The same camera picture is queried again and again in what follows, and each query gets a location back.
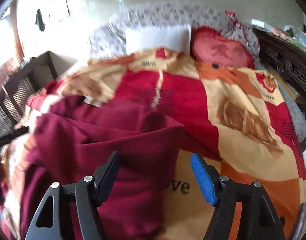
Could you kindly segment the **maroon knit garment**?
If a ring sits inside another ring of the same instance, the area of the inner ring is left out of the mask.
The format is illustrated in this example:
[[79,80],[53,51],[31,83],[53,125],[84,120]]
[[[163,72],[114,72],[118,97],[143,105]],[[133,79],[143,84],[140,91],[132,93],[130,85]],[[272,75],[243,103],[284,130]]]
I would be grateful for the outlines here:
[[153,239],[163,224],[163,191],[174,178],[184,126],[149,106],[111,100],[97,108],[68,96],[37,120],[26,156],[20,234],[26,235],[46,189],[75,183],[103,165],[113,151],[120,170],[98,209],[109,239]]

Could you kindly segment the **red orange patterned blanket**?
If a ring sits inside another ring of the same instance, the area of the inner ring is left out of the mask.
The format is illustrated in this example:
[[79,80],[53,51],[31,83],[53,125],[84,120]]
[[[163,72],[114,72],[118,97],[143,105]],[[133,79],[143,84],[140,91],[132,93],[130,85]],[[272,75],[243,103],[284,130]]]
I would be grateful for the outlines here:
[[68,96],[103,107],[111,100],[149,106],[181,123],[174,178],[163,191],[163,224],[153,239],[203,239],[214,208],[205,201],[190,166],[203,159],[237,183],[266,189],[286,237],[306,203],[306,168],[294,125],[273,76],[263,70],[217,66],[165,48],[90,61],[30,96],[20,120],[29,133],[7,146],[3,161],[2,228],[20,234],[20,207],[40,116]]

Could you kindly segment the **dark wooden side cabinet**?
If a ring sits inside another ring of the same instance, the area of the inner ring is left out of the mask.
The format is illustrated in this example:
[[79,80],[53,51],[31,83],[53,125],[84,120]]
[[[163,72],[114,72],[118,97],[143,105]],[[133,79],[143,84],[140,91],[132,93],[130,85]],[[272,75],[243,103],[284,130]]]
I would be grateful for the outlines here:
[[0,67],[0,135],[17,124],[29,96],[65,72],[69,64],[52,51],[32,57],[19,67],[9,60]]

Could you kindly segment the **floral quilt bundle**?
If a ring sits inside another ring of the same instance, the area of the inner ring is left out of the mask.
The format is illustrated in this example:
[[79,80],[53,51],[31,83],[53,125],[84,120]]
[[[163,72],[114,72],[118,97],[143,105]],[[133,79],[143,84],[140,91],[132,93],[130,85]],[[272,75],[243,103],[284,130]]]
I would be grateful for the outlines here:
[[251,28],[242,25],[232,12],[218,12],[201,3],[180,1],[144,3],[113,14],[107,24],[90,36],[91,58],[108,59],[125,55],[127,28],[178,24],[213,28],[225,38],[241,42],[256,61],[259,58],[257,36]]

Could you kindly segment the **dark carved wooden headboard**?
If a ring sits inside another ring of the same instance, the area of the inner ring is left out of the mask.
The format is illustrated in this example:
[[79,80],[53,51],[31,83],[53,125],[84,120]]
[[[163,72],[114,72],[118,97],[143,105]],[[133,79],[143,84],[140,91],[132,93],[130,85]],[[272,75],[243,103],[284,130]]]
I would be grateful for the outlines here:
[[260,43],[260,60],[273,68],[284,82],[293,86],[304,102],[300,109],[306,119],[306,53],[269,32],[253,28]]

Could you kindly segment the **white pillow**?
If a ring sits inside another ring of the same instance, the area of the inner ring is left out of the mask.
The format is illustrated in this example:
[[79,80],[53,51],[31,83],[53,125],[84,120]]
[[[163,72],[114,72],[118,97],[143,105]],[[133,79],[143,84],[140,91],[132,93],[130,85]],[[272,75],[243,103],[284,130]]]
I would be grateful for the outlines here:
[[189,53],[191,36],[189,24],[128,28],[125,30],[125,50],[128,55],[153,48]]

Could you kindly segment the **red heart-shaped cushion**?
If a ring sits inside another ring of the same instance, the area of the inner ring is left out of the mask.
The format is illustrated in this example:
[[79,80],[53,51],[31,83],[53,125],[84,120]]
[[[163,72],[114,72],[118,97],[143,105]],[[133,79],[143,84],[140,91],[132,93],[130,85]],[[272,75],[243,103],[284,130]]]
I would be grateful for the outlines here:
[[218,66],[255,69],[254,58],[242,43],[225,38],[210,27],[192,29],[190,55],[197,61]]

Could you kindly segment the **dark cloth hanging on wall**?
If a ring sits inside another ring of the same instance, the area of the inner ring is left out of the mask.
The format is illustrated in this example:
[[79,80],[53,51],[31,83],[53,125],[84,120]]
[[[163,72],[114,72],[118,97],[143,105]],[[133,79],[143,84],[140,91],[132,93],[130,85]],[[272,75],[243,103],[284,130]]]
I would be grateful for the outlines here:
[[37,12],[36,12],[35,25],[37,25],[40,31],[45,30],[45,23],[43,22],[42,13],[39,9],[37,9]]

